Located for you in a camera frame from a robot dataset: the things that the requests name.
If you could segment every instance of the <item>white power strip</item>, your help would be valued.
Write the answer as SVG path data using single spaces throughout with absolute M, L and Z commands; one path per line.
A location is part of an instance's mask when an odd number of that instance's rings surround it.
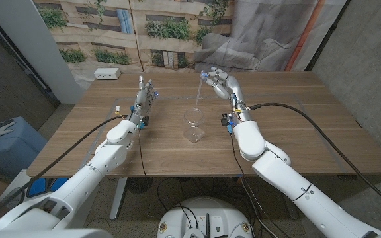
M 119 68 L 99 68 L 94 74 L 97 79 L 118 79 L 121 72 Z

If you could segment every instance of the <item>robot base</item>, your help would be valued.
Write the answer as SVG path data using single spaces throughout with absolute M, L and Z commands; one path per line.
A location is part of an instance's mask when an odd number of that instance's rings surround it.
M 157 238 L 204 238 L 204 236 L 215 238 L 226 237 L 225 235 L 239 238 L 252 237 L 245 215 L 225 201 L 210 197 L 196 197 L 181 202 L 181 205 L 189 217 L 190 224 L 180 205 L 177 204 L 161 218 Z

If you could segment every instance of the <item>screw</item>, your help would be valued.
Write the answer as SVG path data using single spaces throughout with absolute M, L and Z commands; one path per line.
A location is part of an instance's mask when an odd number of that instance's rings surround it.
M 167 224 L 166 223 L 162 223 L 161 225 L 159 225 L 159 231 L 164 233 L 164 231 L 167 229 Z
M 243 224 L 242 225 L 242 230 L 244 231 L 244 232 L 246 232 L 246 233 L 248 233 L 249 232 L 249 225 L 248 224 Z

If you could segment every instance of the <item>robotic hand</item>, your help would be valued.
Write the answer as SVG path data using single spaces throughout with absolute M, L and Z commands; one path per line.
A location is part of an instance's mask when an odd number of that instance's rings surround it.
M 222 125 L 233 132 L 239 142 L 240 153 L 248 161 L 255 161 L 266 152 L 271 151 L 278 155 L 287 165 L 290 165 L 289 156 L 278 147 L 264 140 L 258 125 L 252 120 L 249 109 L 237 79 L 221 69 L 211 67 L 211 72 L 202 72 L 200 79 L 214 88 L 214 92 L 224 100 L 230 101 L 232 112 L 223 114 Z
M 223 114 L 222 125 L 228 127 L 239 144 L 242 157 L 254 161 L 252 168 L 269 184 L 289 197 L 326 237 L 374 237 L 377 230 L 345 212 L 290 166 L 289 156 L 264 140 L 258 125 L 251 119 L 239 83 L 233 76 L 212 67 L 201 73 L 201 80 L 214 92 L 230 101 L 232 112 Z
M 158 93 L 149 80 L 139 77 L 139 91 L 132 112 L 107 134 L 95 156 L 53 193 L 29 200 L 0 219 L 0 231 L 59 230 L 70 228 L 73 217 L 103 177 L 120 166 L 132 147 L 131 137 L 148 124 L 148 114 Z

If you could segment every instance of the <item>table leg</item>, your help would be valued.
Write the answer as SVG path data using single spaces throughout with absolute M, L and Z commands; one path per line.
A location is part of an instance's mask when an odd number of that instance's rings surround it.
M 110 220 L 115 221 L 120 213 L 120 208 L 122 205 L 123 197 L 126 193 L 126 182 L 127 178 L 119 178 L 117 182 L 116 194 L 114 195 L 114 200 L 112 201 Z

